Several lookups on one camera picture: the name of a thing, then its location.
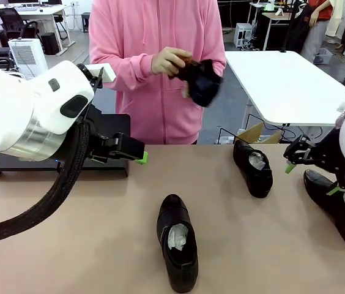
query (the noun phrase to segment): pink hoodie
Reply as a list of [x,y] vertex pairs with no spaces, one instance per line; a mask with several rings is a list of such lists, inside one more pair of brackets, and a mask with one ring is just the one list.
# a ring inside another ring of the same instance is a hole
[[91,63],[110,63],[117,78],[116,112],[131,117],[132,136],[147,144],[191,144],[202,107],[182,97],[184,83],[153,75],[153,55],[164,47],[226,66],[217,0],[94,0],[89,23]]

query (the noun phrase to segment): keyboard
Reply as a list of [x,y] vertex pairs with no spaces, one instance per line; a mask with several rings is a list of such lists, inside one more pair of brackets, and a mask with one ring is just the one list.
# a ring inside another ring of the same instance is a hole
[[16,11],[36,11],[38,8],[36,7],[16,7]]

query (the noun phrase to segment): black shoe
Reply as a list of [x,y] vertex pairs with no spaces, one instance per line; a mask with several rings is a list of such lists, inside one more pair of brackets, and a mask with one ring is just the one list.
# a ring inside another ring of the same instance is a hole
[[[249,163],[249,156],[253,152],[257,152],[263,156],[265,166],[262,170],[258,170]],[[234,162],[246,180],[250,194],[257,198],[265,198],[273,185],[272,170],[270,169],[269,160],[266,155],[260,150],[253,149],[246,142],[237,139],[234,144],[233,156]]]
[[[188,228],[186,244],[182,251],[168,247],[168,234],[173,225]],[[161,204],[156,232],[166,262],[171,288],[178,293],[193,289],[198,276],[198,257],[195,231],[191,226],[187,208],[179,196],[168,195]]]
[[333,182],[314,170],[306,170],[303,178],[310,198],[329,214],[345,240],[344,192],[338,191],[333,195],[326,195],[331,190],[330,186]]

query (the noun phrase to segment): orange shirt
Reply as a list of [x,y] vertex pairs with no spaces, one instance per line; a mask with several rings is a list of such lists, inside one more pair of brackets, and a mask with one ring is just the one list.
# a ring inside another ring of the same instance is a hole
[[[326,0],[308,0],[308,5],[311,7],[317,8],[321,4],[323,4]],[[329,20],[332,17],[333,13],[333,6],[329,5],[325,9],[322,9],[319,12],[318,20]]]

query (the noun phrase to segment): white computer tower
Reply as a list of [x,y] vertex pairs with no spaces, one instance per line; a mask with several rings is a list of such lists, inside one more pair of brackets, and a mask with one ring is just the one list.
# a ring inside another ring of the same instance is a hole
[[34,78],[48,70],[39,39],[13,39],[8,44],[19,72],[26,78]]
[[245,39],[250,40],[252,30],[253,27],[249,23],[237,23],[234,36],[235,47],[242,47]]

